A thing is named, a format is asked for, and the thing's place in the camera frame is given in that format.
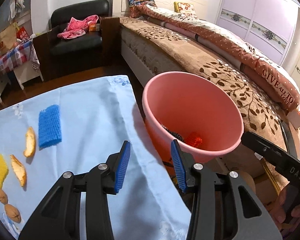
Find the person's right hand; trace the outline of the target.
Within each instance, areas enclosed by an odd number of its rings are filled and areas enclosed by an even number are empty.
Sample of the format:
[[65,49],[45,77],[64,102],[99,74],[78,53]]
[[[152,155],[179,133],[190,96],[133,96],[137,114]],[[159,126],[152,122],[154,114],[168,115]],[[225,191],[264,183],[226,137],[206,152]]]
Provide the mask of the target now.
[[[276,224],[279,230],[282,230],[282,225],[286,219],[286,213],[283,209],[283,205],[285,204],[286,198],[288,196],[287,190],[289,189],[289,185],[285,186],[277,197],[273,208],[269,211],[274,223]],[[300,205],[294,207],[291,211],[291,216],[295,219],[295,222],[292,223],[292,226],[289,229],[289,232],[293,232],[297,226],[300,224]]]

